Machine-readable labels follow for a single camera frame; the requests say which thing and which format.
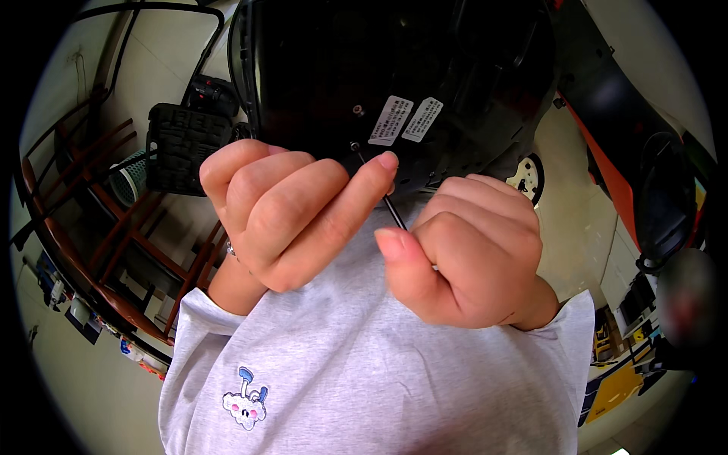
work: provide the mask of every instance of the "wheel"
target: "wheel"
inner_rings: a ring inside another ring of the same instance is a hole
[[[544,167],[538,155],[530,154],[523,158],[515,175],[507,178],[505,183],[525,194],[536,207],[544,186]]]

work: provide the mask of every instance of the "gray t-shirt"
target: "gray t-shirt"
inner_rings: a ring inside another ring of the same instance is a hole
[[[399,206],[410,224],[421,204]],[[427,325],[387,292],[377,207],[301,289],[247,316],[183,300],[159,428],[168,454],[575,454],[588,291],[543,328]]]

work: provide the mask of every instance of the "t-shirt sleeve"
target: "t-shirt sleeve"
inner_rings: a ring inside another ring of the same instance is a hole
[[[542,328],[524,332],[554,363],[578,423],[584,402],[594,338],[594,302],[589,290],[577,294]]]
[[[175,349],[159,398],[159,434],[167,453],[181,453],[197,396],[245,316],[228,313],[200,289],[182,298]]]

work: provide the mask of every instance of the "fingernail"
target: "fingernail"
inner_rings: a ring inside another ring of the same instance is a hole
[[[374,238],[385,260],[391,261],[404,255],[405,245],[395,230],[387,228],[377,229],[374,231]]]
[[[400,160],[397,158],[397,155],[389,150],[379,155],[377,159],[379,160],[379,164],[387,170],[396,170],[397,166],[400,165]]]
[[[271,155],[278,155],[279,153],[284,153],[288,151],[287,149],[284,149],[283,147],[279,146],[268,146],[268,153]]]

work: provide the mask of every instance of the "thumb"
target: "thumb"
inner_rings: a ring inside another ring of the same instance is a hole
[[[457,303],[450,283],[432,268],[412,233],[395,227],[377,229],[384,274],[392,295],[428,324],[451,324]]]

